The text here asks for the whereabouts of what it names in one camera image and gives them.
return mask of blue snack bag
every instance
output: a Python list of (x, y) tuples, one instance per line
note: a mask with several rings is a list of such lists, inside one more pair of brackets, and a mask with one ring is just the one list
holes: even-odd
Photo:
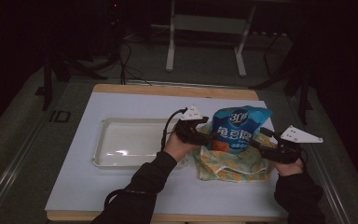
[(272, 111), (263, 107), (243, 106), (216, 111), (212, 120), (212, 133), (218, 133), (212, 141), (212, 150), (239, 154), (246, 150), (249, 139), (271, 116)]

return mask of black sleeve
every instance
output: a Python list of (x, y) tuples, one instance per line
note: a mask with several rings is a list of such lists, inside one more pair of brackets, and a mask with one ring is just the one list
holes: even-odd
[(157, 194), (162, 191), (176, 160), (162, 151), (150, 163), (145, 163), (132, 177), (126, 191), (119, 193), (91, 223), (150, 223)]
[(308, 173), (279, 176), (275, 190), (275, 200), (289, 213), (289, 224), (324, 223), (318, 205), (322, 195), (322, 188)]

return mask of metal frame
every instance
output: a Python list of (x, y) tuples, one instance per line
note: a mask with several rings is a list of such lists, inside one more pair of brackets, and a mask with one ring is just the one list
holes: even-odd
[(234, 54), (238, 66), (240, 77), (246, 77), (245, 65), (242, 58), (242, 51), (245, 45), (246, 37), (249, 34), (249, 28), (255, 14), (255, 6), (249, 13), (247, 20), (213, 18), (202, 16), (189, 16), (175, 14), (175, 0), (171, 1), (171, 25), (170, 25), (170, 45), (168, 47), (166, 71), (173, 71), (173, 61), (175, 54), (175, 29), (192, 30), (202, 32), (217, 32), (226, 34), (241, 34), (240, 44), (234, 48)]

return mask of hand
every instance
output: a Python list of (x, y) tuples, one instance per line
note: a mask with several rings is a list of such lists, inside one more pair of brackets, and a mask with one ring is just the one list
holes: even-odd
[(195, 150), (200, 146), (184, 143), (175, 133), (171, 133), (165, 144), (164, 151), (170, 154), (176, 161), (180, 161), (187, 152)]
[(282, 164), (277, 161), (270, 161), (271, 164), (275, 166), (279, 175), (287, 176), (287, 175), (296, 175), (302, 174), (304, 164), (302, 163), (301, 159), (297, 159), (295, 163), (291, 164)]

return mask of clear plastic tray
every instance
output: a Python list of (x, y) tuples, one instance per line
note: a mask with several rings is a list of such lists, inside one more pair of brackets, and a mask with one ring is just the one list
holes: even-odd
[[(161, 149), (166, 122), (166, 119), (104, 119), (93, 163), (102, 169), (125, 169), (151, 162)], [(168, 132), (176, 122), (177, 119), (171, 121)], [(186, 164), (187, 157), (176, 168)]]

